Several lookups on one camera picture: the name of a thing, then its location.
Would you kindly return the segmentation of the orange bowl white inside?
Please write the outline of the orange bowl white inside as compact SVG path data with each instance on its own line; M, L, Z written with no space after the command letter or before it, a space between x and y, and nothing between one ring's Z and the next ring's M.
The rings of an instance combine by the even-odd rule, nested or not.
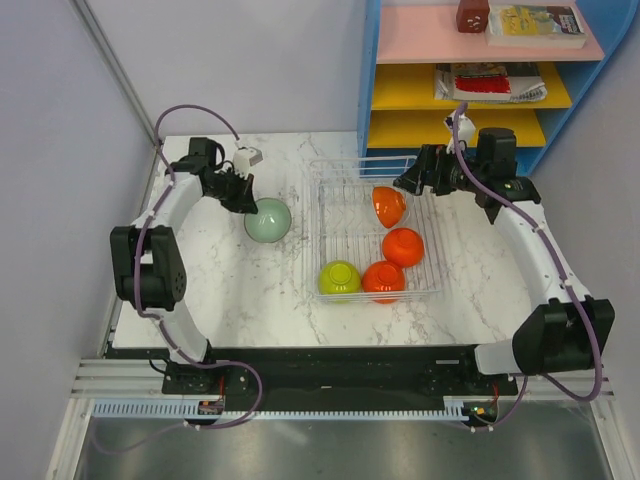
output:
M400 191L388 186L376 186L371 198L374 213L385 228L391 229L403 220L407 206Z

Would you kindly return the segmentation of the pale green ceramic bowl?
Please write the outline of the pale green ceramic bowl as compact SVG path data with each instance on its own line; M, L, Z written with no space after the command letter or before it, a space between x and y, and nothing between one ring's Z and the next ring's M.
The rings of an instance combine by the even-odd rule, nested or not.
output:
M275 198L256 201L258 212L244 216L244 228L248 236L257 243L275 243L290 230L292 216L288 206Z

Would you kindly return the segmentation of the orange plastic bowl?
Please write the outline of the orange plastic bowl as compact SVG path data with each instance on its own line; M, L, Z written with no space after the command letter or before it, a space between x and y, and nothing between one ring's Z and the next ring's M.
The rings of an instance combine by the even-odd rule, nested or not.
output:
M373 294L373 300L389 304L399 299L406 288L403 270L389 261L378 261L370 265L361 279L364 292Z
M422 237L410 228L396 228L387 233L382 241L385 260L405 269L418 265L425 256Z

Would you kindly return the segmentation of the white wire dish rack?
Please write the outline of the white wire dish rack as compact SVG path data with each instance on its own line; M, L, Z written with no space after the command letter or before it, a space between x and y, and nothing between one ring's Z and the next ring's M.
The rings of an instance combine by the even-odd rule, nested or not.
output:
M382 242L389 228L377 218L373 204L376 187L391 187L413 165L413 156L320 159L308 163L306 178L308 240L307 279L312 294L324 302L413 301L441 290L444 254L433 200L403 195L406 209L398 228L414 230L423 240L424 257L404 271L405 289L396 292L324 294L319 289L322 270L332 261L346 261L359 274L384 259Z

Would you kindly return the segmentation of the lime green plastic bowl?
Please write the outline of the lime green plastic bowl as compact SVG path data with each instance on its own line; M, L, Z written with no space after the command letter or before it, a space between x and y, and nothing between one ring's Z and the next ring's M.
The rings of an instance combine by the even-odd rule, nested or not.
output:
M344 260L328 262L317 278L318 293L332 300L336 296L361 291L361 277L356 267Z

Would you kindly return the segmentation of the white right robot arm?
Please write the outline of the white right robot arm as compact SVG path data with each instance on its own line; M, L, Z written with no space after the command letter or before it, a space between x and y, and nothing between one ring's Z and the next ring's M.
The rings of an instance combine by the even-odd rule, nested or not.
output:
M594 298L571 271L547 227L533 182L518 175L516 137L505 128L484 128L475 155L444 145L423 145L414 163L393 184L419 196L454 191L474 194L476 204L511 248L527 286L532 313L512 338L481 344L475 359L458 368L467 392L483 392L497 374L542 375L592 370L603 375L602 353L615 311Z

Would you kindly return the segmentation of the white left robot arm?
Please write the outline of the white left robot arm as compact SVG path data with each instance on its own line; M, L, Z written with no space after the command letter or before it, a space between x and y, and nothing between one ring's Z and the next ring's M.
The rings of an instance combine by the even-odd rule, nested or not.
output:
M262 159L259 149L237 143L228 160L220 143L192 137L185 156L164 163L163 189L156 200L130 225L110 233L117 296L156 327L172 361L189 364L184 379L198 393L215 389L220 371L204 360L209 341L184 300L188 280L176 235L204 198L217 200L231 213L256 214L250 168Z

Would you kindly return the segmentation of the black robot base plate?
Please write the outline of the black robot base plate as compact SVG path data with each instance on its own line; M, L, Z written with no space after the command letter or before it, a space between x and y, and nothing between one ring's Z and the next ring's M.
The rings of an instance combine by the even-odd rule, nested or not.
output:
M506 375L481 374L474 348L212 348L212 370L170 362L165 394L221 394L236 407L427 407L447 397L515 396Z

